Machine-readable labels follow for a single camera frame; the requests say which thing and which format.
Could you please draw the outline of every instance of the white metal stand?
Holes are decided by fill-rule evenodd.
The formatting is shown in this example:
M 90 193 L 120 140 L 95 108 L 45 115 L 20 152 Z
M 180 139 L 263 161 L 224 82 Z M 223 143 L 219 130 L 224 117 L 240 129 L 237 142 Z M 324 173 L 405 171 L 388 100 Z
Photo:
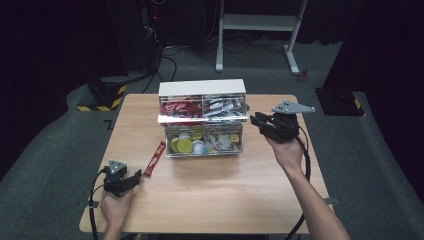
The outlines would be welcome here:
M 216 71 L 224 70 L 223 34 L 224 29 L 233 30 L 261 30 L 261 31 L 282 31 L 292 32 L 289 45 L 284 45 L 284 53 L 290 65 L 292 74 L 298 75 L 299 68 L 293 56 L 293 46 L 302 23 L 308 0 L 302 0 L 297 16 L 276 16 L 276 15 L 246 15 L 246 14 L 224 14 L 224 0 L 221 0 L 219 18 L 219 39 L 216 54 Z

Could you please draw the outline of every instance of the black and yellow hazard tape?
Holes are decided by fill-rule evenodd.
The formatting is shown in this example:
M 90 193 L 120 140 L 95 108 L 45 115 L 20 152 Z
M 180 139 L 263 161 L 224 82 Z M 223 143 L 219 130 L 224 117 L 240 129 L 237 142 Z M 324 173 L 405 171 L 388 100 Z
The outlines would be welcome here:
M 110 105 L 78 105 L 78 110 L 82 112 L 91 112 L 91 111 L 102 111 L 102 112 L 108 112 L 108 111 L 115 111 L 119 104 L 122 101 L 122 97 L 124 96 L 124 92 L 127 89 L 127 85 L 124 85 L 120 87 L 116 93 L 115 96 L 111 97 Z

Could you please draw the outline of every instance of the person's right hand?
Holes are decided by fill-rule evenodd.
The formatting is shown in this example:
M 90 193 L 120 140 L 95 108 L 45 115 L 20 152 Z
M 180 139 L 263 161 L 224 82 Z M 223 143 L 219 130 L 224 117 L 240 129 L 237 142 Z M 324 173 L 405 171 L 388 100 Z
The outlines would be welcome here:
M 286 173 L 302 172 L 300 163 L 302 161 L 303 151 L 296 139 L 286 143 L 278 143 L 267 137 L 265 139 L 274 150 L 278 164 Z

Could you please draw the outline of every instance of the gray carpet floor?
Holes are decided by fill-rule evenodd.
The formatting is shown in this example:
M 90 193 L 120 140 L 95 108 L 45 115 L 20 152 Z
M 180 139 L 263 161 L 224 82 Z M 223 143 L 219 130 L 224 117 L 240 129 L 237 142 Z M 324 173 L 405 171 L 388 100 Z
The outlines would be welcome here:
M 247 93 L 293 94 L 300 103 L 314 106 L 317 112 L 305 114 L 305 121 L 329 194 L 340 200 L 334 210 L 352 238 L 424 239 L 423 204 L 387 147 L 366 96 L 354 92 L 366 116 L 322 112 L 314 89 L 322 87 L 341 43 L 295 45 L 299 68 L 309 71 L 306 82 L 298 82 L 290 73 L 281 45 L 263 44 L 241 53 L 224 52 L 222 73 L 215 72 L 213 50 L 175 47 L 164 54 L 177 63 L 174 81 L 241 78 Z M 237 51 L 243 46 L 226 44 L 226 48 Z M 163 59 L 159 69 L 163 80 L 169 81 L 173 71 L 173 63 Z M 125 94 L 141 93 L 147 83 L 131 83 Z M 146 93 L 157 93 L 159 83 L 156 76 Z M 78 111 L 84 89 L 69 93 L 68 112 L 33 139 L 0 183 L 0 240 L 92 239 L 79 230 L 80 205 L 112 133 L 105 120 L 114 123 L 119 108 Z

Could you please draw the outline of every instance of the red snack wrapper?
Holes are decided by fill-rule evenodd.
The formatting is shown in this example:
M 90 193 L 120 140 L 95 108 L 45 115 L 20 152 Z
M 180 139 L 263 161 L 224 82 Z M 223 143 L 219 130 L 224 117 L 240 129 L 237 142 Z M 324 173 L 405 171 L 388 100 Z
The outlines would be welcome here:
M 155 168 L 156 164 L 159 161 L 160 156 L 163 153 L 163 150 L 166 148 L 166 144 L 164 141 L 161 141 L 159 143 L 158 149 L 156 149 L 155 154 L 153 154 L 152 159 L 149 162 L 149 166 L 147 166 L 146 170 L 143 173 L 143 176 L 145 177 L 151 177 L 152 176 L 152 172 L 153 172 L 153 168 Z

